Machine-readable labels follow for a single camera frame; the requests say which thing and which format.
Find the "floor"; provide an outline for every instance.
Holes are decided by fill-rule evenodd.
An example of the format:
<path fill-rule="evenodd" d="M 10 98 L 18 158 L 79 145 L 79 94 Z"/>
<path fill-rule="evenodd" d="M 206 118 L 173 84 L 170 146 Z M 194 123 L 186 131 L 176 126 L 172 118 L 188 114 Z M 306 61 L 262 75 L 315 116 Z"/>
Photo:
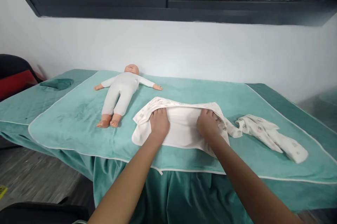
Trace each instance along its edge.
<path fill-rule="evenodd" d="M 8 188 L 0 210 L 16 202 L 58 203 L 94 210 L 92 182 L 55 157 L 24 147 L 0 149 L 0 185 Z"/>

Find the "doll face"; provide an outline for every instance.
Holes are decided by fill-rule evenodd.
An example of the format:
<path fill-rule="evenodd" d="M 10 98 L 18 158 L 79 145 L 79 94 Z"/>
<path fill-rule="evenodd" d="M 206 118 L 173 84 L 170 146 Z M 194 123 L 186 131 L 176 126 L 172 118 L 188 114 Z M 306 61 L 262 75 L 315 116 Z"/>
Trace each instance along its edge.
<path fill-rule="evenodd" d="M 139 75 L 139 69 L 137 65 L 134 64 L 129 64 L 128 66 L 126 66 L 124 72 L 131 72 L 133 74 Z"/>

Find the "window frame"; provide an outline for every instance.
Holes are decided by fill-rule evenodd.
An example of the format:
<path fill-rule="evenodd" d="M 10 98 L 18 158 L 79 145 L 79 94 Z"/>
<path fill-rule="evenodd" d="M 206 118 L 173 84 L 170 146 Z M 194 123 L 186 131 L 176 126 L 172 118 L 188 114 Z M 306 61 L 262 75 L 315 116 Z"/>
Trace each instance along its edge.
<path fill-rule="evenodd" d="M 38 17 L 321 26 L 337 0 L 26 0 Z"/>

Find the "folded cloth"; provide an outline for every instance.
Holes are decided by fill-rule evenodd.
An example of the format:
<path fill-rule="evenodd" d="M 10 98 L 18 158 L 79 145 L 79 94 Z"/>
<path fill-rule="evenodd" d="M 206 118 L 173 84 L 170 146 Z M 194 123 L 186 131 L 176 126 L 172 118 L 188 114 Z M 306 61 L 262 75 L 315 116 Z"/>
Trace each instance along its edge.
<path fill-rule="evenodd" d="M 200 149 L 207 154 L 216 157 L 210 146 L 199 134 L 197 119 L 202 108 L 212 110 L 220 119 L 219 132 L 229 145 L 228 134 L 234 138 L 242 136 L 242 131 L 233 126 L 222 114 L 217 103 L 184 104 L 165 98 L 155 97 L 147 103 L 134 117 L 137 127 L 132 135 L 132 141 L 136 145 L 143 145 L 151 133 L 150 115 L 159 108 L 168 108 L 167 116 L 170 121 L 170 130 L 163 145 L 183 149 Z"/>
<path fill-rule="evenodd" d="M 239 118 L 235 123 L 243 133 L 255 136 L 271 150 L 279 153 L 284 151 L 297 164 L 308 157 L 308 151 L 294 139 L 277 132 L 279 127 L 274 123 L 250 114 Z"/>

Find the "teal towel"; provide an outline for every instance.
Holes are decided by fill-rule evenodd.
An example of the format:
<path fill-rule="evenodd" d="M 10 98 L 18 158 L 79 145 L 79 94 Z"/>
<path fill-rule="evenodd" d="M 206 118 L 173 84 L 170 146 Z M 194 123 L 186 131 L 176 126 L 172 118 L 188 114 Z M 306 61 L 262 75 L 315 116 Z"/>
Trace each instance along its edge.
<path fill-rule="evenodd" d="M 75 150 L 85 155 L 128 162 L 139 149 L 131 141 L 136 128 L 132 118 L 151 99 L 161 96 L 188 104 L 216 102 L 232 124 L 246 114 L 262 117 L 278 125 L 281 134 L 295 139 L 309 152 L 306 161 L 295 164 L 285 154 L 270 150 L 252 136 L 243 135 L 235 139 L 230 137 L 231 147 L 258 176 L 337 183 L 336 161 L 311 136 L 288 121 L 245 84 L 145 76 L 164 89 L 156 91 L 140 85 L 120 127 L 97 128 L 108 89 L 95 91 L 93 87 L 117 74 L 119 73 L 98 71 L 65 95 L 29 125 L 32 138 L 52 149 Z M 198 149 L 162 146 L 152 165 L 159 172 L 178 170 L 224 174 L 216 158 Z"/>

